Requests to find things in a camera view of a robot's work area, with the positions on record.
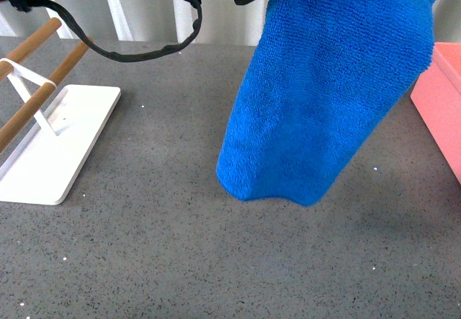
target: pink container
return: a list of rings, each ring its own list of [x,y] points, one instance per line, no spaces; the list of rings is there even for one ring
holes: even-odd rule
[[[436,43],[411,100],[461,183],[461,44]]]

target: white curtain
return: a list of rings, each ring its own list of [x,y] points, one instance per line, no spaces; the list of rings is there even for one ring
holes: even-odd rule
[[[181,0],[55,0],[75,17],[95,40],[182,41],[192,31],[193,9]],[[247,6],[233,1],[202,0],[203,25],[198,43],[256,45],[264,25],[268,0]],[[55,16],[43,8],[19,13],[0,3],[0,36],[25,37]],[[461,42],[461,0],[437,0],[434,5],[436,40]],[[76,36],[65,26],[62,38]]]

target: wooden dowel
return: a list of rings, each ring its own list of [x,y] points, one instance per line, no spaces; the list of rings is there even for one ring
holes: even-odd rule
[[[88,46],[80,42],[67,58],[51,74],[50,80],[56,85],[67,76],[73,67],[80,61],[81,57],[88,50]],[[11,119],[0,129],[0,153],[11,143],[21,129],[32,119],[40,107],[50,98],[55,91],[54,85],[44,83],[24,105],[13,115]]]
[[[19,47],[14,49],[6,56],[11,61],[21,63],[38,47],[40,47],[50,36],[61,26],[61,21],[57,18],[51,18],[40,29],[35,31]],[[13,71],[11,63],[6,61],[0,62],[0,81],[6,78]]]

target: white wall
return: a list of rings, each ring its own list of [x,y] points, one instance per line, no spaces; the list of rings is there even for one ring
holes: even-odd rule
[[[439,42],[461,42],[461,0],[437,0],[434,34]]]

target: gray countertop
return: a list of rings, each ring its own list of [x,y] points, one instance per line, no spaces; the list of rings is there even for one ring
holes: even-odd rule
[[[1,54],[21,41],[1,38]],[[24,65],[49,75],[75,44],[52,37]],[[221,188],[215,164],[253,51],[84,56],[63,85],[122,96],[63,204],[0,203],[0,318],[461,316],[461,186],[408,95],[317,205]],[[3,81],[0,124],[19,106]]]

